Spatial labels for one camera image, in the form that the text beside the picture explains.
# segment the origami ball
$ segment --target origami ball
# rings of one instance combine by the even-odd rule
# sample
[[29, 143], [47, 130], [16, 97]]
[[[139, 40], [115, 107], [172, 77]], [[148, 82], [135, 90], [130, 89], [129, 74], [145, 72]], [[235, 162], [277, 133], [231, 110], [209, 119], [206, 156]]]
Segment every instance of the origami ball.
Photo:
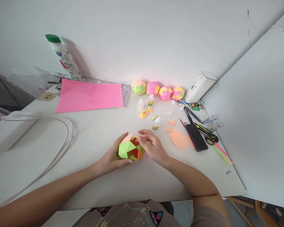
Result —
[[173, 93], [171, 94], [171, 98], [173, 100], [180, 100], [181, 98], [184, 97], [184, 90], [181, 87], [176, 87], [173, 89]]
[[119, 145], [119, 156], [123, 159], [141, 160], [144, 153], [145, 150], [140, 145], [138, 137], [132, 134], [125, 137]]
[[172, 92], [173, 90], [169, 86], [164, 86], [164, 87], [161, 87], [159, 91], [159, 96], [162, 100], [166, 101], [166, 100], [169, 100]]
[[156, 96], [159, 93], [159, 90], [160, 90], [160, 86], [158, 85], [157, 82], [151, 81], [147, 84], [147, 88], [146, 88], [147, 94], [149, 95], [153, 94], [154, 96]]
[[142, 80], [135, 80], [132, 84], [132, 89], [136, 95], [142, 95], [146, 90], [146, 85]]

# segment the white wall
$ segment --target white wall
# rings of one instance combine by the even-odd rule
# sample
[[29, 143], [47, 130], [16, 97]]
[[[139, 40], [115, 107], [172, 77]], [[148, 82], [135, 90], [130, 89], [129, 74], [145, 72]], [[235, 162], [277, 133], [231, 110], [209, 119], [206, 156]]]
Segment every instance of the white wall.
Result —
[[203, 100], [247, 197], [284, 207], [284, 15]]
[[64, 73], [53, 33], [86, 77], [188, 88], [201, 70], [220, 78], [283, 13], [284, 0], [1, 0], [0, 74]]

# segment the pink paper sheet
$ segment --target pink paper sheet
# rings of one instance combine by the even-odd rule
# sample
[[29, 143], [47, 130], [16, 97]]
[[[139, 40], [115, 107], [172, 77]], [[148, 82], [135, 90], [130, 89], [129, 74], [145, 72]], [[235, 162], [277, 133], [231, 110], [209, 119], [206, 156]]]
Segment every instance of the pink paper sheet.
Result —
[[62, 79], [56, 113], [122, 107], [120, 84], [90, 84]]

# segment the white cable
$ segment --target white cable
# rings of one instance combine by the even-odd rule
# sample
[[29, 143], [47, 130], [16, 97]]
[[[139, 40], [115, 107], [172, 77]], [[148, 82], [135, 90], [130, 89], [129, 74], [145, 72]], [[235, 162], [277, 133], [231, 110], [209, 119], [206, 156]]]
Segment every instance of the white cable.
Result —
[[[18, 195], [20, 195], [24, 190], [26, 190], [28, 187], [30, 187], [33, 183], [35, 183], [36, 181], [38, 181], [41, 177], [43, 177], [60, 159], [61, 157], [65, 154], [65, 152], [67, 151], [72, 139], [73, 139], [73, 123], [71, 120], [66, 119], [66, 118], [54, 118], [54, 117], [48, 117], [48, 116], [39, 116], [39, 115], [12, 115], [12, 116], [4, 116], [1, 117], [2, 120], [5, 121], [27, 121], [27, 120], [36, 120], [36, 119], [8, 119], [8, 118], [15, 118], [15, 117], [25, 117], [25, 116], [31, 116], [31, 117], [38, 117], [37, 119], [43, 119], [43, 118], [50, 118], [50, 119], [55, 119], [58, 120], [60, 122], [62, 122], [65, 127], [66, 127], [66, 137], [64, 140], [63, 145], [61, 146], [59, 152], [57, 153], [57, 155], [54, 157], [54, 159], [52, 160], [52, 162], [48, 165], [48, 167], [36, 178], [34, 179], [29, 185], [27, 185], [24, 189], [22, 189], [21, 191], [17, 192], [16, 194], [14, 194], [12, 197], [8, 198], [7, 200], [5, 200], [4, 202], [0, 203], [0, 208], [3, 207], [4, 205], [6, 205], [7, 203], [9, 203], [10, 201], [12, 201], [14, 198], [16, 198]], [[67, 124], [62, 121], [63, 120], [67, 120], [71, 123], [71, 130], [69, 130]]]

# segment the smartphone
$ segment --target smartphone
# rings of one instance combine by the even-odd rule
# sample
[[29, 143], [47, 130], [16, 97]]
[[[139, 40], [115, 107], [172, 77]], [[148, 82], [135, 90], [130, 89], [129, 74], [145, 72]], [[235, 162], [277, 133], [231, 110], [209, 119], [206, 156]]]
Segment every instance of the smartphone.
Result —
[[208, 146], [203, 139], [203, 136], [201, 136], [197, 126], [195, 124], [189, 124], [185, 126], [186, 130], [188, 131], [188, 134], [190, 138], [192, 139], [193, 144], [195, 145], [195, 148], [197, 152], [207, 150]]

